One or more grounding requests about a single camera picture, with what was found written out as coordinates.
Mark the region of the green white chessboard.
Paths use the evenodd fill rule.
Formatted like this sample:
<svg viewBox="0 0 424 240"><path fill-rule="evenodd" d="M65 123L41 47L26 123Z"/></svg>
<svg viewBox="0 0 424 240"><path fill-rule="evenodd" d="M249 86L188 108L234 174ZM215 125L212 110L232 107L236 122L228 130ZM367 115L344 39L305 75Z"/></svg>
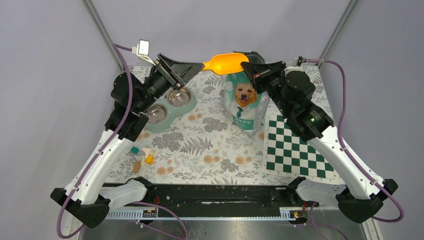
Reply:
<svg viewBox="0 0 424 240"><path fill-rule="evenodd" d="M312 146L295 135L277 114L265 117L262 172L284 178L341 183L338 173Z"/></svg>

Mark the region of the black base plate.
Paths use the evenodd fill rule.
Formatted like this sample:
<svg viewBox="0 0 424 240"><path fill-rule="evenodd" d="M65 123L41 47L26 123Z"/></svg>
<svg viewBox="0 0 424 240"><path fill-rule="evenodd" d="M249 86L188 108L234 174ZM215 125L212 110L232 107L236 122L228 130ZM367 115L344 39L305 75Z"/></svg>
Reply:
<svg viewBox="0 0 424 240"><path fill-rule="evenodd" d="M142 202L157 204L175 213L192 210L259 209L296 207L307 210L312 201L302 200L291 185L213 185L213 184L159 184L144 177L130 182L140 182L147 188Z"/></svg>

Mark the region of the yellow toy block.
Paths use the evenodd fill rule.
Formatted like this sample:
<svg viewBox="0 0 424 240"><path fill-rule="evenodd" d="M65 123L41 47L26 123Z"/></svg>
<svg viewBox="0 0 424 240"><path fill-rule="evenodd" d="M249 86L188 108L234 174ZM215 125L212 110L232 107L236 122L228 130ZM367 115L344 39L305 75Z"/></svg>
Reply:
<svg viewBox="0 0 424 240"><path fill-rule="evenodd" d="M152 165L154 163L154 157L152 155L148 155L145 159L145 163Z"/></svg>

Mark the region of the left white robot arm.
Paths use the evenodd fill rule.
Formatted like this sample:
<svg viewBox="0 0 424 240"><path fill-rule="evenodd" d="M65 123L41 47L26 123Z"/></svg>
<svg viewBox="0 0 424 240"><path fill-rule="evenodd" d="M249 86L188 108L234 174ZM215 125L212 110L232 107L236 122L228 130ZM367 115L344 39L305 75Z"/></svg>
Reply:
<svg viewBox="0 0 424 240"><path fill-rule="evenodd" d="M138 180L111 190L103 190L104 182L120 155L132 145L147 124L147 109L168 90L181 89L207 68L206 62L176 61L159 54L144 82L126 69L113 83L111 96L115 106L96 149L76 177L66 187L55 188L50 197L63 211L91 229L117 208L138 201L144 206L152 204L155 200L154 190Z"/></svg>

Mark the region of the teal toy block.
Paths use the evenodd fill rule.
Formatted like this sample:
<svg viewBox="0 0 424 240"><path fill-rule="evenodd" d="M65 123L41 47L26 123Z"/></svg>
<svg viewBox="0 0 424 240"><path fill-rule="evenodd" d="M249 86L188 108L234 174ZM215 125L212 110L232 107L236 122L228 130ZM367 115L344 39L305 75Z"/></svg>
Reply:
<svg viewBox="0 0 424 240"><path fill-rule="evenodd" d="M139 153L139 151L140 151L139 148L137 148L135 146L132 146L131 149L130 149L130 152L134 155L137 155Z"/></svg>

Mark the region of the floral tablecloth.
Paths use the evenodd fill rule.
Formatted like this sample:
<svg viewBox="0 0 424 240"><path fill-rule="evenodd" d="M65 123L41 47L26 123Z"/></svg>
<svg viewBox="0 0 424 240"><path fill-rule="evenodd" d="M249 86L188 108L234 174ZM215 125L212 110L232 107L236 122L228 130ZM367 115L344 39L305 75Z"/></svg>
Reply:
<svg viewBox="0 0 424 240"><path fill-rule="evenodd" d="M293 178L263 173L265 125L248 135L224 113L226 78L205 71L188 88L196 96L195 108L173 121L161 133L143 130L133 147L150 148L154 163L143 152L121 155L106 178L107 183L125 183L143 177L156 184L286 185ZM141 161L138 173L135 161Z"/></svg>

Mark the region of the green double pet bowl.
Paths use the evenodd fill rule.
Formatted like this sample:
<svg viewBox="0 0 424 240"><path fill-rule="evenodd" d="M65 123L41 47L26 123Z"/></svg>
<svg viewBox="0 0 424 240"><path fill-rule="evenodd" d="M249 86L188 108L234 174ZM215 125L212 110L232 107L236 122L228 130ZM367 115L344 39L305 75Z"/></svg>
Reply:
<svg viewBox="0 0 424 240"><path fill-rule="evenodd" d="M148 122L145 127L151 133L162 133L169 129L176 118L191 112L196 104L197 98L189 88L169 90L146 110Z"/></svg>

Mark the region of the brown wooden block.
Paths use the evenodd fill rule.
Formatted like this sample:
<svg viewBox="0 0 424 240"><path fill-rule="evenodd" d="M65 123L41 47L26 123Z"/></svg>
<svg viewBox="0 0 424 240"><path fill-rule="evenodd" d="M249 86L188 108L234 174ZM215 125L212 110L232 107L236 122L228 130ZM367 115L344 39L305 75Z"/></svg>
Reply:
<svg viewBox="0 0 424 240"><path fill-rule="evenodd" d="M134 162L133 169L132 169L133 173L138 173L140 171L141 163L142 163L141 161Z"/></svg>

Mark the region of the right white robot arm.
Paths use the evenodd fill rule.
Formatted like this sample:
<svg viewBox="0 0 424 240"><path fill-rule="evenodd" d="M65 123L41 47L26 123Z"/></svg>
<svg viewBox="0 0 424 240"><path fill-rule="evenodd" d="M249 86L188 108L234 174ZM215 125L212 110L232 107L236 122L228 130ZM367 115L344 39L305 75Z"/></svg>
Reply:
<svg viewBox="0 0 424 240"><path fill-rule="evenodd" d="M398 184L376 174L344 142L332 118L312 102L316 87L309 76L282 61L242 62L241 67L254 89L275 103L289 129L316 149L344 181L334 185L297 177L287 186L287 201L293 206L307 201L336 207L358 224L375 218Z"/></svg>

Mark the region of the orange plastic scoop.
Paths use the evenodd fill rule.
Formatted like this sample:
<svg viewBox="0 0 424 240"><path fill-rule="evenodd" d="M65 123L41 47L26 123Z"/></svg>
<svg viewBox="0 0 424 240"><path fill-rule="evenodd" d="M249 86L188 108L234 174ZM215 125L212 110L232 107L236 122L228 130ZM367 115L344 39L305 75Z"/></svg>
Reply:
<svg viewBox="0 0 424 240"><path fill-rule="evenodd" d="M249 62L249 59L242 53L232 52L217 54L209 61L203 63L204 67L201 71L212 71L216 75L235 74L244 70L241 66L243 62Z"/></svg>

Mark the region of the green dog food bag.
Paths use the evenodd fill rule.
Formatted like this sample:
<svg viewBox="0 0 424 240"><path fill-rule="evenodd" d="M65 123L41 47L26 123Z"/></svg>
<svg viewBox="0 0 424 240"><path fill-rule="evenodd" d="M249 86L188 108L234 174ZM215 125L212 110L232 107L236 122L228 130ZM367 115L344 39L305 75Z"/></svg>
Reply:
<svg viewBox="0 0 424 240"><path fill-rule="evenodd" d="M228 74L223 92L223 114L247 135L256 134L263 125L270 97L257 93L246 73Z"/></svg>

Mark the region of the white toy block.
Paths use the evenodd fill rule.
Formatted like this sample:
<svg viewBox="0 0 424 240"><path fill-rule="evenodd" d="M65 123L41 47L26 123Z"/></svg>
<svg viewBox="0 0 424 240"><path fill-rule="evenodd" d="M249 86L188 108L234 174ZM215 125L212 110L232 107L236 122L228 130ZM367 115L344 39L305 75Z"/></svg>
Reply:
<svg viewBox="0 0 424 240"><path fill-rule="evenodd" d="M141 151L143 152L143 157L144 157L145 159L147 159L147 158L148 158L148 156L150 155L150 153L152 152L152 150L151 150L150 148L147 148L147 147L143 147L143 148L141 149Z"/></svg>

